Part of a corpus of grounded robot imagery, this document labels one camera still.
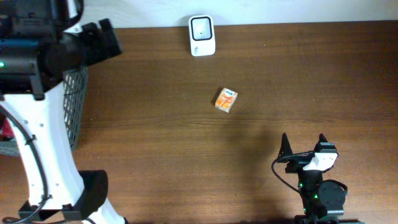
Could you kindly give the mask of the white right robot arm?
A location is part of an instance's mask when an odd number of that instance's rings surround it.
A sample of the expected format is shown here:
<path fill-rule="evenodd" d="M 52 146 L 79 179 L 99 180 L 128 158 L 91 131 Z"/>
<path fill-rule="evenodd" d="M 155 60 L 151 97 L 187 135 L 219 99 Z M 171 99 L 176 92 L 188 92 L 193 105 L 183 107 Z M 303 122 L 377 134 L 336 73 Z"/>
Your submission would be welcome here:
<path fill-rule="evenodd" d="M 302 199 L 303 215 L 296 215 L 294 223 L 339 223 L 344 214 L 348 187 L 337 180 L 325 180 L 323 174 L 334 166 L 338 152 L 336 146 L 323 134 L 319 135 L 314 150 L 294 153 L 287 135 L 281 139 L 280 150 L 271 164 L 271 171 L 276 174 L 276 163 L 286 165 L 287 174 L 298 175 L 298 185 L 291 186 L 279 175 L 276 177 L 287 187 L 297 192 Z"/>

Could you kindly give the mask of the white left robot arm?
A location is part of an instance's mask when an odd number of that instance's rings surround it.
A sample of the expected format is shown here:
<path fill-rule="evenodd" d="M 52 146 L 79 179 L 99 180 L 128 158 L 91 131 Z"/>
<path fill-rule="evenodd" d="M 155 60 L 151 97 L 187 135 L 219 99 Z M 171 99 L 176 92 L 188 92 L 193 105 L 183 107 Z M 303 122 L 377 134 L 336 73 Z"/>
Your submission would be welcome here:
<path fill-rule="evenodd" d="M 108 19 L 80 25 L 83 1 L 1 2 L 1 113 L 11 123 L 29 185 L 4 223 L 126 223 L 104 170 L 78 170 L 65 122 L 65 73 L 121 54 Z"/>

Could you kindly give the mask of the orange tissue pack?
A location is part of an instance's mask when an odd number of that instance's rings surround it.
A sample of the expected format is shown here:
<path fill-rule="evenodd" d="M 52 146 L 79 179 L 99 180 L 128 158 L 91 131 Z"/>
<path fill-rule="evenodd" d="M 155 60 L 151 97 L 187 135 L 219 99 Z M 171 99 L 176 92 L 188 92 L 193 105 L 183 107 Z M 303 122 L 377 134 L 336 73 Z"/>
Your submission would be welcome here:
<path fill-rule="evenodd" d="M 237 92 L 223 88 L 215 101 L 215 108 L 229 113 L 237 97 Z"/>

